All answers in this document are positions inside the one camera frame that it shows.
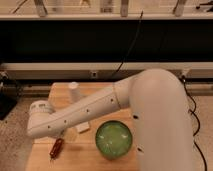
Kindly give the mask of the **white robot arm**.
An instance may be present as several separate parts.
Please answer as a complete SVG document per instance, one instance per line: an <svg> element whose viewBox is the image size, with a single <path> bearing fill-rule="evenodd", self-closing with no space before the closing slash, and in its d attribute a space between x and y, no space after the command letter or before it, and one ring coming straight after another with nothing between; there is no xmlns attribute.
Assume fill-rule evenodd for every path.
<svg viewBox="0 0 213 171"><path fill-rule="evenodd" d="M27 135L54 136L125 108L134 118L139 171L195 171L186 91L177 76L165 69L147 69L58 111L43 101L34 102Z"/></svg>

